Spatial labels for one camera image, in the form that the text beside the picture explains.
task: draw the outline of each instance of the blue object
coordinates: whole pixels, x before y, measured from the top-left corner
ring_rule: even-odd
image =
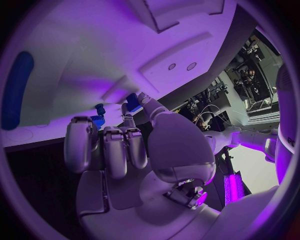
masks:
[[[96,124],[98,130],[101,129],[101,126],[103,124],[105,124],[105,119],[104,119],[104,114],[106,113],[105,112],[105,109],[103,107],[103,104],[100,103],[100,104],[97,104],[95,106],[95,109],[97,109],[97,114],[98,116],[91,116],[90,118],[92,119],[92,121]]]
[[[4,130],[13,130],[20,124],[23,95],[33,68],[32,55],[20,52],[10,69],[3,94],[1,125]]]
[[[127,100],[127,109],[129,112],[133,113],[142,106],[139,104],[138,96],[135,93],[130,94],[128,97],[126,97]]]

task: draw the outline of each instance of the blue handle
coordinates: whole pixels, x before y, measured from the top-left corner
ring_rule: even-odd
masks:
[[[34,59],[28,52],[21,52],[16,57],[3,95],[2,128],[13,130],[20,124],[21,106],[25,87],[34,68]]]

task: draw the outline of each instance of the circular hole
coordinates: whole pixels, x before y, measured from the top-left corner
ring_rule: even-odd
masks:
[[[172,63],[170,66],[169,66],[169,70],[172,70],[173,68],[175,68],[176,64],[175,63]]]
[[[192,70],[194,67],[196,67],[197,63],[196,62],[193,62],[191,63],[190,65],[188,65],[187,69],[188,71]]]

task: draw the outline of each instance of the white curved surface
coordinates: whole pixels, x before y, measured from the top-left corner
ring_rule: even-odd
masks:
[[[106,110],[104,127],[120,124],[120,104],[130,93],[144,91],[159,99],[207,72],[235,9],[236,2],[226,0],[222,14],[183,14],[179,24],[158,34],[126,1],[64,0],[20,44],[35,65],[23,97],[21,127],[13,133],[17,139],[25,128],[33,137],[11,141],[3,131],[4,147],[64,137],[73,116],[96,115],[99,103]],[[185,50],[185,43],[203,35],[208,37]],[[155,60],[162,54],[163,61]],[[176,59],[176,79],[169,74],[173,62],[168,59]],[[193,62],[197,66],[187,71]],[[155,76],[143,71],[149,65]]]

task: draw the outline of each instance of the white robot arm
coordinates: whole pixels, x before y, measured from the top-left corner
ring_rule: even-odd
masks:
[[[275,162],[275,149],[278,130],[272,129],[270,133],[258,131],[242,131],[241,128],[229,126],[224,131],[206,131],[204,135],[216,155],[225,146],[235,148],[239,145],[263,152],[265,160]]]

